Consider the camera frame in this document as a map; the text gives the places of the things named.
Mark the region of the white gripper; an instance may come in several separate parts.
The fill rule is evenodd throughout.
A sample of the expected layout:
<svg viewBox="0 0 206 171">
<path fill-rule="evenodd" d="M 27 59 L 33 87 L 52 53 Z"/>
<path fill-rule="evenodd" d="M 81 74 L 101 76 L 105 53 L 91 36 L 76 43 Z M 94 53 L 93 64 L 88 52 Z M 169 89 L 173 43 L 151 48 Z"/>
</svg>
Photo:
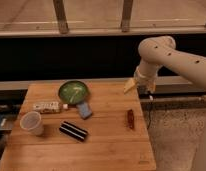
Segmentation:
<svg viewBox="0 0 206 171">
<path fill-rule="evenodd" d="M 127 93 L 136 86 L 136 81 L 141 86 L 146 86 L 147 91 L 154 93 L 156 89 L 155 80 L 157 73 L 155 71 L 147 71 L 138 66 L 134 72 L 134 78 L 130 78 L 124 86 L 123 92 Z"/>
</svg>

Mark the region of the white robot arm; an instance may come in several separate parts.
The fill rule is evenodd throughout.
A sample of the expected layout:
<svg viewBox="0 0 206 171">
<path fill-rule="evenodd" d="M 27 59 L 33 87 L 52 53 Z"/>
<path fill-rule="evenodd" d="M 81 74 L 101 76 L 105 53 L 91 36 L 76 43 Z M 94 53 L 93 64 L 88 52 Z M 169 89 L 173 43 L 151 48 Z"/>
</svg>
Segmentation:
<svg viewBox="0 0 206 171">
<path fill-rule="evenodd" d="M 161 67 L 168 68 L 206 91 L 206 57 L 178 51 L 173 37 L 146 38 L 138 45 L 138 53 L 141 56 L 140 63 L 134 76 L 125 83 L 124 93 L 137 86 L 145 86 L 153 93 Z"/>
</svg>

